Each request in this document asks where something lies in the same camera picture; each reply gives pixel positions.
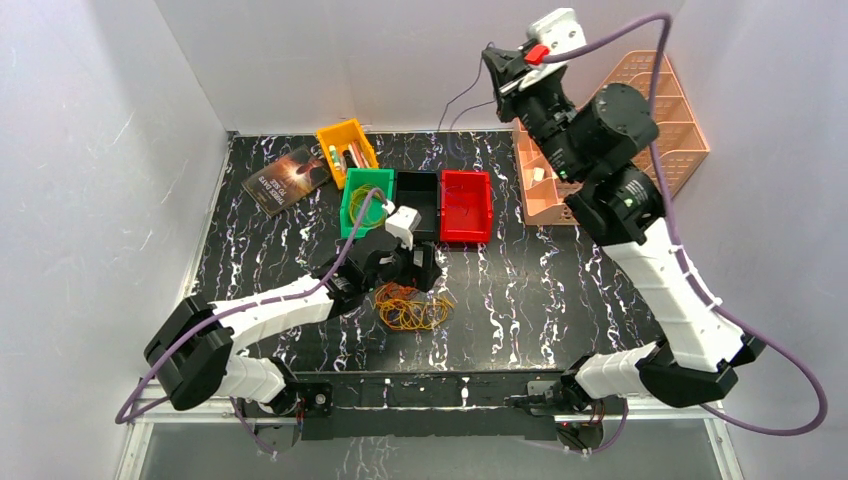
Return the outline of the green plastic bin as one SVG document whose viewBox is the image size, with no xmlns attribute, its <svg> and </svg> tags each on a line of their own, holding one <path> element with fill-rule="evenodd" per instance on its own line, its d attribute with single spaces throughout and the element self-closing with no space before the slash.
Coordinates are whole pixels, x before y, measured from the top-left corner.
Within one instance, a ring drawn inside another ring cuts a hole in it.
<svg viewBox="0 0 848 480">
<path fill-rule="evenodd" d="M 394 184 L 393 169 L 354 168 L 348 171 L 339 212 L 342 239 L 350 236 L 361 212 L 363 219 L 356 231 L 357 239 L 384 224 L 388 216 L 384 201 L 393 200 Z"/>
</svg>

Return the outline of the black plastic bin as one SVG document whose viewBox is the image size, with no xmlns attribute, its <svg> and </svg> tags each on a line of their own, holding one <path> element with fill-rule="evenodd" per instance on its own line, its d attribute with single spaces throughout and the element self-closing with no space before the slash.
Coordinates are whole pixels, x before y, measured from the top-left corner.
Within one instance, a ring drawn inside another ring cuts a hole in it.
<svg viewBox="0 0 848 480">
<path fill-rule="evenodd" d="M 421 220 L 413 232 L 416 240 L 437 242 L 441 220 L 440 175 L 428 170 L 397 170 L 393 200 L 415 209 Z"/>
</svg>

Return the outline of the red plastic bin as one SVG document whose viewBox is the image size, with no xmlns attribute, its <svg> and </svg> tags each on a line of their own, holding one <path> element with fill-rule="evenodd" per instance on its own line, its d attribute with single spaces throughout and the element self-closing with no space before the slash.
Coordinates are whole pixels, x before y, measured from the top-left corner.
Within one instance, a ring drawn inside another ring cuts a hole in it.
<svg viewBox="0 0 848 480">
<path fill-rule="evenodd" d="M 443 170 L 439 240 L 488 243 L 493 231 L 490 176 L 485 171 Z"/>
</svg>

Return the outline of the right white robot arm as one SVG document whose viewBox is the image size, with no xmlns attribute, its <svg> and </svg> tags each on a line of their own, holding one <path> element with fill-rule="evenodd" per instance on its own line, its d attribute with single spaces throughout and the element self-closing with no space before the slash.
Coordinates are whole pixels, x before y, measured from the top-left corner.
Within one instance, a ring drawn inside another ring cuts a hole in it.
<svg viewBox="0 0 848 480">
<path fill-rule="evenodd" d="M 566 205 L 639 291 L 662 334 L 640 348 L 583 356 L 545 391 L 509 404 L 587 414 L 610 396 L 651 396 L 677 408 L 723 399 L 737 383 L 736 368 L 753 362 L 764 344 L 705 304 L 678 263 L 666 197 L 634 163 L 659 135 L 647 99 L 611 83 L 576 107 L 563 92 L 563 67 L 530 81 L 532 62 L 545 53 L 532 43 L 482 51 L 498 117 L 519 120 L 553 173 L 577 185 Z"/>
</svg>

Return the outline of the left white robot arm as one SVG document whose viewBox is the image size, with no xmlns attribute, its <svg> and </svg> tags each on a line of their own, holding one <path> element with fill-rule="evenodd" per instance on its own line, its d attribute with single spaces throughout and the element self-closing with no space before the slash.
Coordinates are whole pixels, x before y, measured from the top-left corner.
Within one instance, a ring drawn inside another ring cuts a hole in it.
<svg viewBox="0 0 848 480">
<path fill-rule="evenodd" d="M 370 230 L 319 269 L 273 290 L 215 303 L 184 298 L 144 350 L 154 377 L 177 411 L 215 396 L 256 402 L 275 416 L 316 407 L 331 392 L 302 382 L 277 358 L 252 358 L 242 350 L 288 330 L 359 308 L 378 287 L 394 283 L 428 292 L 441 276 L 436 246 L 407 246 L 384 228 Z"/>
</svg>

